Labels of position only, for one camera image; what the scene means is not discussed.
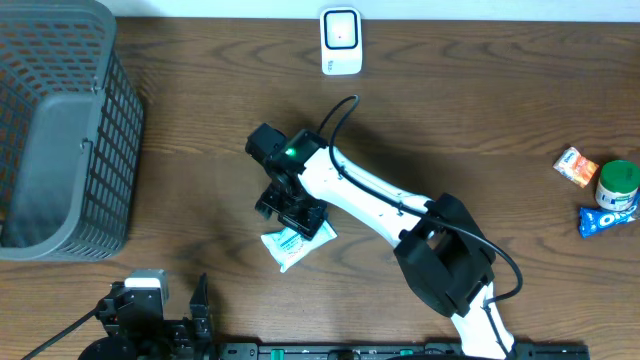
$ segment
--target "plastic packet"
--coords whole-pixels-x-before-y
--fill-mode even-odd
[[[638,199],[640,199],[640,193],[636,194],[633,204],[625,211],[581,208],[580,235],[586,238],[618,224],[626,224],[638,220],[640,217]]]
[[[280,232],[264,234],[260,239],[269,249],[271,256],[280,264],[280,272],[283,273],[308,253],[337,236],[338,234],[325,220],[311,240],[305,240],[302,235],[288,227]]]
[[[585,187],[598,170],[598,165],[580,155],[576,148],[570,147],[553,164],[553,168],[580,187]]]

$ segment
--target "white packet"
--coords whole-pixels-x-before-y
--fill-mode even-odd
[[[308,253],[337,236],[331,225],[325,221],[311,240],[305,240],[302,235],[288,227],[280,232],[264,234],[260,239],[280,264],[280,272],[284,273]]]

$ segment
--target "square button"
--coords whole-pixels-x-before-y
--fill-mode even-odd
[[[325,14],[325,39],[329,49],[353,49],[358,45],[356,14],[351,10]]]

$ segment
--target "green lid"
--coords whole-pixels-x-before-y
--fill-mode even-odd
[[[626,160],[612,161],[602,167],[600,183],[609,191],[630,193],[640,185],[640,169]]]

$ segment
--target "brown tabletop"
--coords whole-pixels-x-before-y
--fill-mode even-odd
[[[264,342],[457,338],[405,284],[389,245],[337,208],[339,237],[279,273],[253,210],[269,179],[244,152],[268,122],[315,128],[347,95],[338,145],[403,189],[460,198],[518,262],[499,308],[534,341],[584,342],[592,359],[640,356],[640,225],[582,239],[595,206],[553,170],[568,146],[640,163],[640,28],[626,24],[365,21],[360,74],[321,72],[317,21],[119,19],[117,48],[147,102],[130,241],[96,264],[0,263],[0,359],[17,359],[137,268],[170,276],[167,318],[210,277],[219,334]],[[498,260],[498,292],[514,276]],[[104,336],[90,321],[44,352],[68,359]]]

